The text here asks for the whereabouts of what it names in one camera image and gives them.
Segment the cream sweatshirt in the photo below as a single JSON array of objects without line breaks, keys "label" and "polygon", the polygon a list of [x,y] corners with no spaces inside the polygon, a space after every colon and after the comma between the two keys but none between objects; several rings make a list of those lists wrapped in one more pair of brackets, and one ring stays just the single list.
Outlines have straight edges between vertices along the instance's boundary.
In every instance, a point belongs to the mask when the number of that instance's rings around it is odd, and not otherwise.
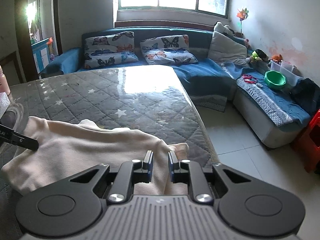
[{"label": "cream sweatshirt", "polygon": [[172,184],[168,152],[186,159],[189,146],[182,142],[168,145],[154,135],[138,129],[102,129],[85,119],[79,124],[31,116],[24,135],[39,143],[37,151],[18,148],[14,157],[1,168],[1,176],[21,195],[77,174],[99,164],[118,168],[123,162],[142,160],[148,150],[154,163],[150,183],[135,186],[136,194],[186,194],[187,186]]}]

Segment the pile of dark clothes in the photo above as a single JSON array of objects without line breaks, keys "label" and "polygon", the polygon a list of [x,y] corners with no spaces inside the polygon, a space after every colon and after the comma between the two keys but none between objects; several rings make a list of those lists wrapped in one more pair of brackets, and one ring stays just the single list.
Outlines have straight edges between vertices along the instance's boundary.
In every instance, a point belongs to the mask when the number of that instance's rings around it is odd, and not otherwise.
[{"label": "pile of dark clothes", "polygon": [[290,90],[290,97],[310,116],[319,110],[320,88],[309,78],[299,80]]}]

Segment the black induction cooktop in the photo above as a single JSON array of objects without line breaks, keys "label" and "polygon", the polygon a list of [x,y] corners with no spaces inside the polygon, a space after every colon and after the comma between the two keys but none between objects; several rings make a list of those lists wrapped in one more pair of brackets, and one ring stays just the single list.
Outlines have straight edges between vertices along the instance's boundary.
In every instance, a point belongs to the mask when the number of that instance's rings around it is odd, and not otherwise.
[{"label": "black induction cooktop", "polygon": [[20,103],[14,103],[8,107],[1,117],[1,125],[17,131],[19,123],[23,119],[24,109]]}]

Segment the tissue box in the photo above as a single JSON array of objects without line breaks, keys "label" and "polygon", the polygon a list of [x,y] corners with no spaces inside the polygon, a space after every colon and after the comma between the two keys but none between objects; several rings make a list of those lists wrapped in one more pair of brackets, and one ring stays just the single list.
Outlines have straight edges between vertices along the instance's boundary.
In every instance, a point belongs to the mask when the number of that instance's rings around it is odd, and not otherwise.
[{"label": "tissue box", "polygon": [[10,100],[6,92],[0,92],[0,118],[4,115],[9,106]]}]

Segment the pink water bottle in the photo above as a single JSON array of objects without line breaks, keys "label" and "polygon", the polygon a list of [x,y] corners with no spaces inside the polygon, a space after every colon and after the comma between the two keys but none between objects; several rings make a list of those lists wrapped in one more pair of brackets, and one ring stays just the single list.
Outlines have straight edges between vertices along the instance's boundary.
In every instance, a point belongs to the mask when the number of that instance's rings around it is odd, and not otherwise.
[{"label": "pink water bottle", "polygon": [[0,66],[0,92],[6,93],[7,95],[9,95],[11,93],[10,87],[7,82],[7,78],[6,78],[5,74],[3,73],[3,69],[1,66]]}]

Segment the blue sofa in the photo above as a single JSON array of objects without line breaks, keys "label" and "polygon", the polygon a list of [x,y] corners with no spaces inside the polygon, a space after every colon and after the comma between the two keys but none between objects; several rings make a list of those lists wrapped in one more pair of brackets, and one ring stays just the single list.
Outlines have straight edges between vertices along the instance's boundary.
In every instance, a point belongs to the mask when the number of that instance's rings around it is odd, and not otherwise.
[{"label": "blue sofa", "polygon": [[[290,143],[311,120],[311,116],[292,100],[284,89],[270,89],[264,81],[264,74],[249,65],[216,63],[209,59],[208,50],[213,31],[132,27],[86,33],[82,35],[80,48],[70,49],[58,56],[44,68],[41,76],[45,78],[92,70],[84,68],[84,40],[88,37],[112,35],[124,31],[134,32],[138,62],[93,69],[155,65],[148,64],[144,59],[140,49],[141,41],[153,37],[188,35],[189,52],[197,58],[198,63],[166,66],[174,69],[194,104],[212,109],[224,109],[226,102],[232,101],[261,142],[270,148]],[[245,83],[242,78],[244,74],[256,77],[258,83]]]}]

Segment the pink scissors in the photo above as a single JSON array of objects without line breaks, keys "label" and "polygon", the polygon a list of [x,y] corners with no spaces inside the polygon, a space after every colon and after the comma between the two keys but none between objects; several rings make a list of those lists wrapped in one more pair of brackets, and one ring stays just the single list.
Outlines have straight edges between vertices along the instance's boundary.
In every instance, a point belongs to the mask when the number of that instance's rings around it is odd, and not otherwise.
[{"label": "pink scissors", "polygon": [[242,78],[243,78],[245,83],[251,83],[251,84],[258,83],[257,78],[252,76],[252,75],[244,74],[244,75],[242,75]]}]

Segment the right butterfly pillow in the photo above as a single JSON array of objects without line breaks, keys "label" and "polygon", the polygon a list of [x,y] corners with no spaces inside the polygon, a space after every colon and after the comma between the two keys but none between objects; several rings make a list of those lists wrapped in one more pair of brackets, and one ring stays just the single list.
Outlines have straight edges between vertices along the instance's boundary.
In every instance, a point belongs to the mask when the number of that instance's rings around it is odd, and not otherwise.
[{"label": "right butterfly pillow", "polygon": [[189,52],[188,35],[148,38],[140,42],[140,49],[148,64],[180,66],[198,63],[197,58]]}]

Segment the butterfly pillow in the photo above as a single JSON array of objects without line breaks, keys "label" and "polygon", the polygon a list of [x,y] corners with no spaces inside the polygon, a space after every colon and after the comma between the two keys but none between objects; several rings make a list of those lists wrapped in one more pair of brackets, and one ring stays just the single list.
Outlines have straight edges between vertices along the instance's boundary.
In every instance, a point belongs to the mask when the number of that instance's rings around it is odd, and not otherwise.
[{"label": "butterfly pillow", "polygon": [[148,38],[140,42],[140,49],[148,64],[180,66],[198,63],[197,58],[189,52],[188,35]]},{"label": "butterfly pillow", "polygon": [[88,37],[84,40],[85,69],[138,62],[132,31]]}]

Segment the left butterfly pillow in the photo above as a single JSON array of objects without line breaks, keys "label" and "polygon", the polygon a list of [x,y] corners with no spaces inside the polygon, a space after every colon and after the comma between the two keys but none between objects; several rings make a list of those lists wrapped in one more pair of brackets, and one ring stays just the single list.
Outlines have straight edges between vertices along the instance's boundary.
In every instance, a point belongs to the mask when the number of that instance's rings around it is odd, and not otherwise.
[{"label": "left butterfly pillow", "polygon": [[84,40],[85,69],[138,62],[132,31],[88,37]]}]

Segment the grey cushion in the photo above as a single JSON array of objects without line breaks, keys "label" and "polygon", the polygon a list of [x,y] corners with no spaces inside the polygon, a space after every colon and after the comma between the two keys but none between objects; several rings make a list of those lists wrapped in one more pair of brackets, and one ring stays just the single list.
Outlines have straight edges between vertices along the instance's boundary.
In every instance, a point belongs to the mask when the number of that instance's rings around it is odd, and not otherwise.
[{"label": "grey cushion", "polygon": [[248,66],[247,48],[220,32],[214,31],[208,50],[208,58],[216,63],[233,63]]}]

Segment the red box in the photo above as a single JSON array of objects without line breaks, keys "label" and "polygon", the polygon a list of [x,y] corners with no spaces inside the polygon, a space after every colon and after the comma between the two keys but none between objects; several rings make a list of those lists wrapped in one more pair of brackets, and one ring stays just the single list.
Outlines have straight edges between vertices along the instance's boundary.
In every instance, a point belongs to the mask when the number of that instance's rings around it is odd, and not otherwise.
[{"label": "red box", "polygon": [[319,111],[298,136],[294,149],[302,159],[306,172],[319,175]]}]

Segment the green plastic bowl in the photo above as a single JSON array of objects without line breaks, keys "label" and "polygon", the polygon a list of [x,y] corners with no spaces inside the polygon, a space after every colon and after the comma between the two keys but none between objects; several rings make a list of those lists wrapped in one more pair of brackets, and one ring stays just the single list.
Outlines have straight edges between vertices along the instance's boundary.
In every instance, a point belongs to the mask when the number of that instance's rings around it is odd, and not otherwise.
[{"label": "green plastic bowl", "polygon": [[286,77],[274,70],[269,70],[265,73],[264,81],[270,89],[274,90],[281,90],[286,85]]}]

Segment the green black toy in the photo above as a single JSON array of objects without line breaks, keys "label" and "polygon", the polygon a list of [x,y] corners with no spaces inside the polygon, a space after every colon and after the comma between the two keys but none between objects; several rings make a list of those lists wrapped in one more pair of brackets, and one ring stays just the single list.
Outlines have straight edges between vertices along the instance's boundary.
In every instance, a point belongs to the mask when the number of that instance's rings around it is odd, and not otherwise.
[{"label": "green black toy", "polygon": [[268,56],[260,49],[252,52],[251,56],[246,58],[247,63],[268,62]]}]

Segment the clear plastic bin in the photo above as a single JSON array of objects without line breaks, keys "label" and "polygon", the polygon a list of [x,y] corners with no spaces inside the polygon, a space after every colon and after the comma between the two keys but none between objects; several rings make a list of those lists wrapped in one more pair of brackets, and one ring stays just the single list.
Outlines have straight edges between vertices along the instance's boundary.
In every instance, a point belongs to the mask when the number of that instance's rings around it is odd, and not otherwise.
[{"label": "clear plastic bin", "polygon": [[286,77],[286,84],[291,87],[295,87],[295,85],[300,80],[305,79],[305,77],[296,75],[293,72],[293,69],[294,68],[292,67],[292,70],[289,70],[288,68],[283,67],[282,64],[278,64],[272,60],[270,61],[270,70],[274,70],[274,71],[277,71],[277,72],[280,72],[281,74],[283,74]]}]

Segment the orange toy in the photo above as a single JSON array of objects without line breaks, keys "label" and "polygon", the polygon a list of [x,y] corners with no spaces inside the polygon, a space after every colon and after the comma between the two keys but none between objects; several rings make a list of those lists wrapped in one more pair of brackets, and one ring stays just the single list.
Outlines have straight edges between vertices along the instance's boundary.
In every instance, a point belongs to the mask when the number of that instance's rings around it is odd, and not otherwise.
[{"label": "orange toy", "polygon": [[281,61],[283,60],[283,57],[281,54],[275,54],[271,56],[271,60],[276,63],[281,63]]}]

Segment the colourful pinwheel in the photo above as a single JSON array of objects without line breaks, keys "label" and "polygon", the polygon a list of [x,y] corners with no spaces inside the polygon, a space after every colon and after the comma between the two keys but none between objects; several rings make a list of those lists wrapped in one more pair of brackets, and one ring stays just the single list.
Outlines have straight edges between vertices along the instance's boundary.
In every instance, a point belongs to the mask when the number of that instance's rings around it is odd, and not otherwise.
[{"label": "colourful pinwheel", "polygon": [[236,15],[240,21],[240,33],[241,34],[242,34],[242,22],[248,18],[248,13],[249,13],[248,9],[245,8],[242,10],[238,10],[238,13]]}]

